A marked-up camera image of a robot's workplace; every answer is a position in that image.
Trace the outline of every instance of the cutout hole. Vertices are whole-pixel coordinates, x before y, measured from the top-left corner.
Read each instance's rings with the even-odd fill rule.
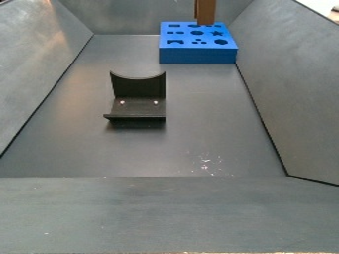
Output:
[[[184,40],[166,40],[166,44],[184,44]]]
[[[222,39],[217,39],[217,40],[214,40],[214,43],[220,44],[220,45],[225,45],[228,43],[228,41],[222,40]]]
[[[196,30],[196,31],[192,31],[190,34],[194,35],[194,36],[202,36],[204,32]]]

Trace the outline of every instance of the curved black bracket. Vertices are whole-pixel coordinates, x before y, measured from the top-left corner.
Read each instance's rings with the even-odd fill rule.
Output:
[[[109,121],[124,119],[165,119],[165,72],[145,78],[129,78],[110,72],[113,104]]]

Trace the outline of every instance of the white wall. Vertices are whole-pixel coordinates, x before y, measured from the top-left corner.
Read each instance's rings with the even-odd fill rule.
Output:
[[[339,4],[339,0],[297,0],[297,1],[325,17],[329,15],[333,6]]]

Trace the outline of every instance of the shape sorter block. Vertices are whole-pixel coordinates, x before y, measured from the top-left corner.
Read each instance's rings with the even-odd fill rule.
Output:
[[[237,44],[222,22],[161,22],[158,62],[161,64],[234,64]]]

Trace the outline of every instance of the star-shaped hole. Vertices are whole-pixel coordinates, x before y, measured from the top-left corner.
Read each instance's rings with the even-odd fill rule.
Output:
[[[212,32],[212,34],[213,34],[213,36],[221,36],[222,35],[222,33],[218,32],[218,31]]]

